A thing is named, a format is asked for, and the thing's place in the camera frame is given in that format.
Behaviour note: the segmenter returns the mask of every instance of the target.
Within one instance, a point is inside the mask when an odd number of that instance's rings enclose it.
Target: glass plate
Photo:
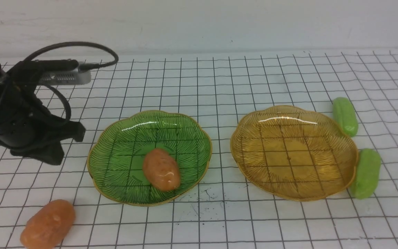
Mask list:
[[[168,192],[152,187],[142,171],[145,155],[166,150],[178,163],[181,185]],[[211,139],[187,115],[144,111],[109,126],[90,151],[87,168],[105,197],[130,205],[158,205],[189,191],[205,175]]]
[[[288,105],[243,117],[230,147],[249,181],[297,201],[319,200],[346,189],[358,160],[356,144],[334,120]]]

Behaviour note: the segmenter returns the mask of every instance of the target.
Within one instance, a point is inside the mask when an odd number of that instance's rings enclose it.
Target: black cable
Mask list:
[[[118,61],[119,61],[119,56],[112,50],[109,49],[106,46],[103,46],[101,44],[95,44],[95,43],[91,43],[91,42],[86,42],[86,41],[67,41],[64,43],[59,43],[59,44],[52,44],[50,46],[47,47],[43,47],[33,53],[31,53],[29,56],[27,56],[24,60],[19,62],[19,65],[11,68],[8,73],[10,73],[11,78],[15,79],[16,74],[18,74],[18,72],[20,71],[20,69],[22,68],[22,66],[24,65],[24,63],[29,62],[31,60],[33,60],[34,58],[38,57],[39,55],[42,55],[46,52],[49,52],[51,50],[55,50],[55,49],[59,49],[59,48],[63,48],[63,47],[93,47],[93,48],[97,48],[97,49],[101,49],[107,53],[109,53],[110,55],[113,56],[114,60],[107,62],[107,63],[90,63],[90,64],[83,64],[81,66],[79,66],[79,69],[81,71],[89,71],[92,69],[99,69],[99,68],[103,68],[103,67],[107,67],[107,66],[112,66],[115,65]],[[11,84],[12,81],[6,79],[6,81],[4,82],[4,89],[1,93],[0,96],[0,106],[2,104],[2,101],[5,98],[7,89],[8,89],[8,84]],[[66,123],[68,123],[71,119],[71,107],[70,104],[68,103],[67,99],[64,97],[64,95],[62,95],[62,93],[60,93],[56,88],[50,86],[50,85],[44,85],[45,87],[47,87],[48,89],[52,90],[56,96],[58,96],[59,100],[62,102],[63,106],[64,106],[64,111],[65,111],[65,120],[63,122],[60,123],[55,123],[55,126],[63,126]]]

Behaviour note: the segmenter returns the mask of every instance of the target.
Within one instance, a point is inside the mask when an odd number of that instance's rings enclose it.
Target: orange soap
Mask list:
[[[163,149],[156,148],[145,156],[142,171],[153,187],[160,191],[171,191],[180,186],[177,162]]]
[[[67,235],[75,217],[75,210],[70,202],[49,202],[27,222],[20,241],[27,249],[52,249]]]

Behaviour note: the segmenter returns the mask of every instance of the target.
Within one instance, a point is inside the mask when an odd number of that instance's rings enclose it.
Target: black object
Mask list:
[[[76,60],[32,61],[50,50],[73,46],[102,49],[114,60],[102,64],[81,64]],[[61,140],[73,138],[81,142],[85,128],[80,122],[70,121],[68,101],[50,85],[89,83],[91,69],[111,66],[118,60],[114,51],[100,44],[70,41],[40,49],[6,73],[0,64],[0,145],[10,149],[13,156],[60,165],[64,157]],[[52,115],[36,97],[38,85],[46,86],[59,97],[64,105],[65,118]]]

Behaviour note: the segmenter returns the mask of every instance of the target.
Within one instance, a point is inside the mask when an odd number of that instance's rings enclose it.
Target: grid paper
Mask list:
[[[8,60],[4,69],[17,61]],[[58,246],[65,249],[398,248],[398,49],[124,56],[94,71],[93,79],[58,87],[69,99],[72,119],[87,129],[82,143],[63,142],[61,166],[16,158],[0,147],[0,248],[21,248],[27,220],[55,199],[76,209],[76,222]],[[37,95],[53,114],[63,115],[51,91],[40,87]],[[331,101],[338,96],[357,109],[358,148],[375,148],[382,156],[372,197],[355,200],[343,191],[293,202],[243,177],[229,150],[240,118],[279,104],[332,117]],[[173,202],[117,204],[93,187],[86,157],[108,125],[149,109],[197,120],[212,138],[210,168]]]

